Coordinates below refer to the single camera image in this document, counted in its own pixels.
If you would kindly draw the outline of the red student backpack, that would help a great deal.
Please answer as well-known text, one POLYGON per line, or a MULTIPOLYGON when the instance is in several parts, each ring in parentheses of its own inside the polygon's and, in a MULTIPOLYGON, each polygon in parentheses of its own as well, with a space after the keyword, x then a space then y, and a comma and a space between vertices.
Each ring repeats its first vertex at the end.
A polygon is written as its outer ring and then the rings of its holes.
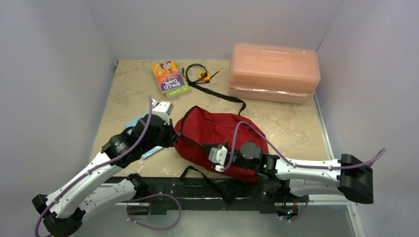
POLYGON ((193 106, 176 123, 174 130, 178 134, 174 147, 179 155, 208 171, 229 176, 244 183, 258 183, 252 171, 233 167, 226 172, 217 172, 208 160, 210 149, 223 145, 224 142, 238 145, 255 143, 268 154, 265 134, 248 118, 240 114, 211 113, 193 106))

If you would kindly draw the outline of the purple Roald Dahl book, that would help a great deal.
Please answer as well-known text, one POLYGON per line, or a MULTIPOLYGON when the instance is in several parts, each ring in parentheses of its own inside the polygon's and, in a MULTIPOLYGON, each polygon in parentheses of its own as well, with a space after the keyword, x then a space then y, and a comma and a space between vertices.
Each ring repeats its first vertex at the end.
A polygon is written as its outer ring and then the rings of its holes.
POLYGON ((185 85, 180 71, 172 60, 152 65, 152 71, 159 89, 163 94, 185 85))

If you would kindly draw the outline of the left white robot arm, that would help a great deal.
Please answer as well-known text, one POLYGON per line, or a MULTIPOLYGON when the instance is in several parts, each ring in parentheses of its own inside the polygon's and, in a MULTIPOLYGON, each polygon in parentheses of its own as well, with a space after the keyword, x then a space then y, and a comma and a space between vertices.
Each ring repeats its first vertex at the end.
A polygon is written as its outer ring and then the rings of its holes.
POLYGON ((32 199, 40 215, 34 235, 38 237, 40 225, 44 225, 50 237, 69 237, 84 221, 110 206, 164 196, 150 192, 149 185, 138 173, 130 174, 106 189, 98 188, 152 148, 173 147, 176 138, 167 112, 147 113, 134 126, 113 135, 68 183, 48 195, 39 194, 32 199))

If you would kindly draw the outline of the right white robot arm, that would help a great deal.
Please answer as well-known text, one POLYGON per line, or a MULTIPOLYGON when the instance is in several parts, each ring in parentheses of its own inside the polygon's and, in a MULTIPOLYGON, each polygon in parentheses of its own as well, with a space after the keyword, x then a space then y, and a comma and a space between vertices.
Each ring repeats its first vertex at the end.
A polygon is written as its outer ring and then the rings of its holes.
POLYGON ((287 159, 265 153, 255 143, 244 143, 240 149, 224 145, 215 157, 215 169, 226 172, 233 167, 252 171, 259 180, 282 182, 277 188, 280 199, 311 194, 341 195, 347 200, 374 203, 373 169, 355 156, 342 154, 340 159, 312 161, 287 159))

